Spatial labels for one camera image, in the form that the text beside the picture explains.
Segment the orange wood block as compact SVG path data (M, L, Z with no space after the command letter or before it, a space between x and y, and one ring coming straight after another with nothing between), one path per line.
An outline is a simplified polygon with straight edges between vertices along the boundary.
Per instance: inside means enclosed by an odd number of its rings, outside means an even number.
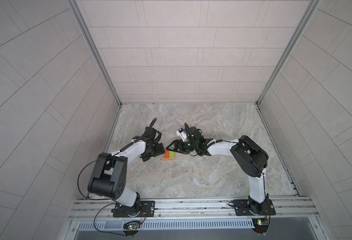
M165 150L164 159L170 159L170 151Z

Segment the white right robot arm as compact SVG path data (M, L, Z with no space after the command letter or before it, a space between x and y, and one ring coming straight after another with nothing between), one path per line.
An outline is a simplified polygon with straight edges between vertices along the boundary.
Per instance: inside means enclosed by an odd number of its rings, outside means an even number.
M276 214L272 201L266 190L265 176L268 154L250 137L243 135L237 140L206 139L201 130L195 127L179 129L178 140L166 147L170 152L197 156L234 157L242 171L248 175L249 196L247 200L232 200L228 204L235 208L238 216L256 215L273 216Z

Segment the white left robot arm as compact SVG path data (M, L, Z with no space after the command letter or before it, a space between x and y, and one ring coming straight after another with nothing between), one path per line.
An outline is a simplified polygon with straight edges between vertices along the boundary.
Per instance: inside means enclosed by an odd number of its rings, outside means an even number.
M120 210L117 216L136 217L141 212L140 194L126 186L128 164L140 157L144 162L165 153L160 143L162 133L146 127L141 136L114 153L99 154L87 190L91 194L115 201Z

